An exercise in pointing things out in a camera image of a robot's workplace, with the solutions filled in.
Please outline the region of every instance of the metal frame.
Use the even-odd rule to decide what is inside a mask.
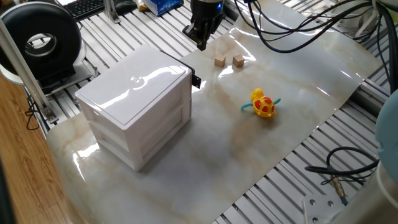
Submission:
[[[15,68],[17,74],[20,76],[24,85],[29,90],[30,95],[33,97],[39,109],[43,112],[50,123],[54,123],[58,120],[51,107],[49,101],[44,96],[44,93],[36,82],[32,71],[26,64],[22,54],[19,52],[17,45],[13,41],[10,33],[7,30],[6,25],[0,19],[0,47],[10,60],[12,66]]]
[[[105,15],[114,23],[120,22],[119,16],[115,10],[113,0],[104,0]]]

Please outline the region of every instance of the blue toy fin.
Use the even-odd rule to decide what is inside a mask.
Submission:
[[[276,99],[276,100],[274,101],[274,104],[276,105],[276,104],[278,104],[279,102],[280,102],[280,98]]]
[[[253,106],[253,103],[246,103],[245,105],[243,105],[243,106],[241,107],[241,110],[243,110],[243,109],[245,109],[245,108],[247,108],[247,107],[250,107],[250,106]]]

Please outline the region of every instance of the metal bracket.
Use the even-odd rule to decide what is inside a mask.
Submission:
[[[42,112],[47,118],[47,121],[49,121],[50,124],[53,124],[59,120],[59,118],[56,117],[55,113],[52,111],[51,107],[45,107],[42,109]]]
[[[120,19],[115,10],[113,0],[104,0],[105,5],[105,15],[114,23],[119,23]]]
[[[50,103],[45,97],[43,90],[39,87],[35,77],[29,66],[26,64],[22,54],[19,52],[17,45],[7,30],[6,25],[0,19],[0,47],[3,49],[17,74],[29,91],[39,110],[42,110],[50,123],[56,122],[58,118],[52,111]]]
[[[332,223],[345,207],[336,195],[307,195],[303,199],[303,204],[305,224]]]

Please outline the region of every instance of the drawer box lid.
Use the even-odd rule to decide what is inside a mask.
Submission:
[[[191,70],[143,45],[75,94],[99,114],[123,127]]]

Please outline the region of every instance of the black clip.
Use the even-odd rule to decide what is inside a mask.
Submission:
[[[180,62],[181,64],[185,65],[186,67],[188,67],[192,71],[192,85],[194,87],[200,89],[201,78],[199,78],[198,76],[195,75],[195,69],[193,69],[191,66],[187,65],[186,63],[183,63],[179,59],[169,55],[168,53],[164,52],[163,50],[161,50],[161,52],[168,55],[171,58],[174,58],[174,60],[176,60],[176,61]]]

